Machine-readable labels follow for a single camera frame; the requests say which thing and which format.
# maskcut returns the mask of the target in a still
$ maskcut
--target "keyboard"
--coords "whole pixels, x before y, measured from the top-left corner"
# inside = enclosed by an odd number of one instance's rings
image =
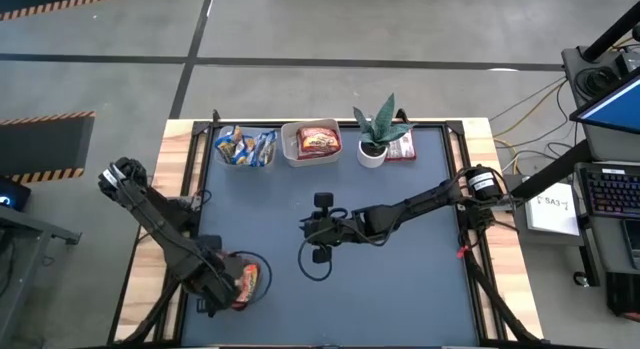
[[[589,215],[640,218],[640,167],[580,163],[576,169]]]

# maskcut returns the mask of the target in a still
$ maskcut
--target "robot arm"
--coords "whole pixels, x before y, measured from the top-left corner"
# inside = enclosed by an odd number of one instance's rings
[[[463,175],[467,179],[471,196],[463,196],[458,186],[458,181]],[[346,242],[383,246],[391,233],[398,230],[402,223],[448,205],[458,205],[464,211],[465,220],[461,223],[463,230],[476,230],[482,233],[495,220],[491,207],[505,204],[496,176],[501,178],[500,173],[491,168],[477,166],[463,169],[453,179],[444,181],[424,193],[394,205],[374,205],[353,210],[350,218],[347,218],[346,209],[329,209],[333,205],[333,194],[316,193],[314,204],[321,210],[314,211],[309,218],[302,220],[301,229],[305,238],[303,246],[309,243],[317,247],[313,251],[315,263],[329,262],[331,265],[332,247]],[[515,205],[510,194],[506,203]],[[516,338],[523,342],[539,342],[540,340],[529,333],[515,317],[491,285],[473,252],[467,250],[470,248],[469,244],[465,242],[460,244],[464,249],[461,251],[461,257],[465,258],[469,272],[485,291]],[[315,281],[326,279],[330,271],[321,278],[315,278],[304,270],[300,259],[303,246],[298,251],[298,264],[302,272]]]
[[[180,229],[193,217],[190,208],[167,200],[149,187],[146,171],[136,160],[119,159],[99,179],[100,191],[127,209],[162,248],[175,282],[173,291],[181,283],[187,291],[202,297],[209,316],[234,305],[241,294],[235,281],[242,276],[246,263],[238,256],[222,255],[220,237],[210,237],[206,242],[184,237]],[[131,340],[144,340],[145,331]]]

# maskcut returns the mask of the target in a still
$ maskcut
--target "white pot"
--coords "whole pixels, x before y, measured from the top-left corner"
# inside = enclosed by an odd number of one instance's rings
[[[377,168],[384,163],[388,150],[389,148],[384,148],[384,153],[380,154],[380,156],[372,157],[362,151],[362,142],[358,141],[358,161],[367,168]]]

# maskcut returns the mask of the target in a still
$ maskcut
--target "floor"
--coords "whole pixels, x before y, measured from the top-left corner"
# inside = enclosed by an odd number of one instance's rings
[[[40,271],[16,347],[40,338],[46,348],[106,341],[136,223],[99,193],[97,175],[120,156],[152,173],[168,117],[204,118],[214,108],[227,118],[349,117],[352,106],[373,111],[392,92],[410,116],[492,117],[562,77],[560,50],[589,44],[637,0],[204,1],[108,0],[0,22],[0,53],[62,55],[34,62],[0,54],[0,118],[98,113],[85,175],[32,185],[29,211],[83,237],[70,250],[51,247],[56,262]],[[198,43],[201,11],[208,20]],[[217,65],[198,64],[196,55]],[[262,59],[231,65],[228,58]],[[286,58],[420,61],[427,69],[265,65]],[[527,70],[486,70],[492,67]],[[575,108],[567,87],[559,100],[565,111]],[[534,104],[492,121],[494,132]],[[562,120],[551,98],[502,138],[526,141]],[[572,144],[570,129],[545,140]],[[507,150],[500,156],[510,161]],[[520,168],[534,173],[546,163],[533,157]],[[573,284],[577,250],[523,245],[523,252],[548,339],[637,345],[640,324],[610,315],[602,290]]]

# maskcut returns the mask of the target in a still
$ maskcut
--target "red package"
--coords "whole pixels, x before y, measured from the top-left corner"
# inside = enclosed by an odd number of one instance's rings
[[[413,147],[413,130],[409,130],[400,139],[389,143],[385,161],[415,160],[416,150]]]
[[[298,129],[298,159],[331,155],[342,148],[338,134],[329,128]]]

